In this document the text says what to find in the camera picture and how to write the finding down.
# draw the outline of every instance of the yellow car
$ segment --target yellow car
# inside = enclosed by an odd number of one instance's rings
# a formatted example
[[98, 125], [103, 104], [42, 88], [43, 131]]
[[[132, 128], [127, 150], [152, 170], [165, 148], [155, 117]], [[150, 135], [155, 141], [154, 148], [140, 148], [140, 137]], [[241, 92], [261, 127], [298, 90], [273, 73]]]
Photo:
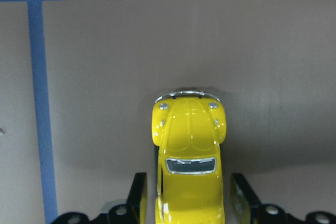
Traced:
[[179, 91], [155, 101], [156, 224], [224, 224], [219, 145], [225, 135], [224, 108], [212, 94]]

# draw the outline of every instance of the windshield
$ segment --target windshield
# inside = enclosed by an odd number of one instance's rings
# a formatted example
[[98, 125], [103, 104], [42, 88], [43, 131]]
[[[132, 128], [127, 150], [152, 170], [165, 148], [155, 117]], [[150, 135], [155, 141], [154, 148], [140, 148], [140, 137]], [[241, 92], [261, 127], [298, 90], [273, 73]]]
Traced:
[[166, 159], [168, 172], [172, 174], [205, 174], [216, 170], [216, 158]]

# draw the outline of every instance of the toy car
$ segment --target toy car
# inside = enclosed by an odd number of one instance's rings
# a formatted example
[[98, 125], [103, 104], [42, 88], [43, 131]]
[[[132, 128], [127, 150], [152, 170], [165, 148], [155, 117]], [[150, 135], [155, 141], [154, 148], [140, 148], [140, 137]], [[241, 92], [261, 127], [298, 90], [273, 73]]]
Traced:
[[179, 91], [155, 101], [156, 224], [224, 224], [219, 145], [225, 135], [224, 108], [212, 94]]

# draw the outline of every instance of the vertical blue tape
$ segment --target vertical blue tape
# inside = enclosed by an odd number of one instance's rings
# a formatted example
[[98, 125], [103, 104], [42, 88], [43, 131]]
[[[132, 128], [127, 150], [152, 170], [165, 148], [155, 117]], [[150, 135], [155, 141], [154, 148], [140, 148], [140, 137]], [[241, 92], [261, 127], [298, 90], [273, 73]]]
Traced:
[[27, 0], [37, 137], [46, 224], [58, 215], [49, 114], [42, 0]]

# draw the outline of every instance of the car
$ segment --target car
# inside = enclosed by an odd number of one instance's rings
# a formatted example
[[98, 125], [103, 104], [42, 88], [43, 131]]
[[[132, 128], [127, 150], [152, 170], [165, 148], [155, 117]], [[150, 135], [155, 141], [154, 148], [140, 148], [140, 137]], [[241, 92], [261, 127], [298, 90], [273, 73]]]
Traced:
[[178, 91], [156, 99], [156, 224], [225, 223], [220, 159], [225, 136], [225, 111], [216, 96]]

